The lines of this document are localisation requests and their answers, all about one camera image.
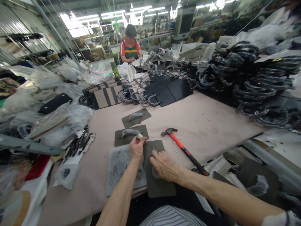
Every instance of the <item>worker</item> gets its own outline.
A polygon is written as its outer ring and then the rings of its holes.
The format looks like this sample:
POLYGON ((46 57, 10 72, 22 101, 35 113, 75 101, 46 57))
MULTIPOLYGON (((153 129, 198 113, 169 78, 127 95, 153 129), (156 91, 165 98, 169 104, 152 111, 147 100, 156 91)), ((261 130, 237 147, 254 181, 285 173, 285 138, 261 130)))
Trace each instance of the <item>worker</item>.
POLYGON ((120 56, 122 62, 131 63, 142 56, 142 50, 138 41, 135 39, 136 29, 129 24, 125 29, 125 38, 120 44, 120 56))
MULTIPOLYGON (((104 206, 96 226, 126 225, 132 190, 143 157, 143 144, 146 139, 143 137, 139 140, 134 137, 130 143, 131 161, 104 206)), ((301 225, 300 219, 293 212, 285 212, 237 187, 183 168, 164 151, 159 153, 153 151, 150 162, 161 179, 175 182, 199 193, 242 226, 301 225)), ((140 226, 146 225, 204 226, 205 224, 202 219, 186 210, 163 206, 140 224, 140 226)))

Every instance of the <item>cutting mat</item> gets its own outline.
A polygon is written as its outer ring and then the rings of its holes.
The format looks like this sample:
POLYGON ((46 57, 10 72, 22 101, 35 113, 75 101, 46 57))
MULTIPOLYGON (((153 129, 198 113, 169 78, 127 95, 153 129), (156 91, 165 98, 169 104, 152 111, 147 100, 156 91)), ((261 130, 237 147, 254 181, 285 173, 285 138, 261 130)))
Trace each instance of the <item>cutting mat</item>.
MULTIPOLYGON (((115 186, 120 181, 130 161, 131 153, 129 151, 128 144, 115 147, 112 150, 110 150, 106 188, 107 196, 110 196, 112 194, 115 186)), ((143 164, 140 164, 139 166, 137 177, 134 183, 134 189, 144 187, 147 185, 146 173, 143 164)))

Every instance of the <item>white plastic container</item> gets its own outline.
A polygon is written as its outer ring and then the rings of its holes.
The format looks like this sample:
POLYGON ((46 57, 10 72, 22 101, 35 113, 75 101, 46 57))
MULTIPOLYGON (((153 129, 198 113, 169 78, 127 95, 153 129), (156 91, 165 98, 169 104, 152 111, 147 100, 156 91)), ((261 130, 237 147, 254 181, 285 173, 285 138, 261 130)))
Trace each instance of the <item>white plastic container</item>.
POLYGON ((215 42, 212 42, 207 46, 201 61, 210 60, 214 50, 215 50, 215 42))

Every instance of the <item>hammer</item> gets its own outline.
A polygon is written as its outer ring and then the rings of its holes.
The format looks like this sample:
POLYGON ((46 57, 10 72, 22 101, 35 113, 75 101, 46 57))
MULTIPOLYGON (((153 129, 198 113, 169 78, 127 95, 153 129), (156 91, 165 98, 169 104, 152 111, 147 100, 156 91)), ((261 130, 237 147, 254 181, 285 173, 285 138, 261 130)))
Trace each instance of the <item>hammer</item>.
POLYGON ((201 166, 201 164, 189 153, 189 151, 184 147, 184 145, 176 138, 176 136, 172 133, 173 131, 177 132, 177 129, 168 128, 165 132, 162 132, 161 135, 164 137, 165 135, 170 135, 170 137, 177 143, 177 145, 185 152, 187 157, 194 163, 197 169, 204 176, 209 176, 209 173, 201 166))

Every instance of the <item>red hammer handle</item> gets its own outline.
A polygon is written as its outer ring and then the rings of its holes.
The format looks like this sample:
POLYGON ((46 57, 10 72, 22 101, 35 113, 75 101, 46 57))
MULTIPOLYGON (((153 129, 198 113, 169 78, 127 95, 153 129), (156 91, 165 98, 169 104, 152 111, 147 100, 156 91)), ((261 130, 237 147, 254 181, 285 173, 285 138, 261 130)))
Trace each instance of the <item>red hammer handle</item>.
POLYGON ((180 148, 183 148, 184 145, 176 138, 176 136, 172 133, 170 137, 177 143, 180 148))

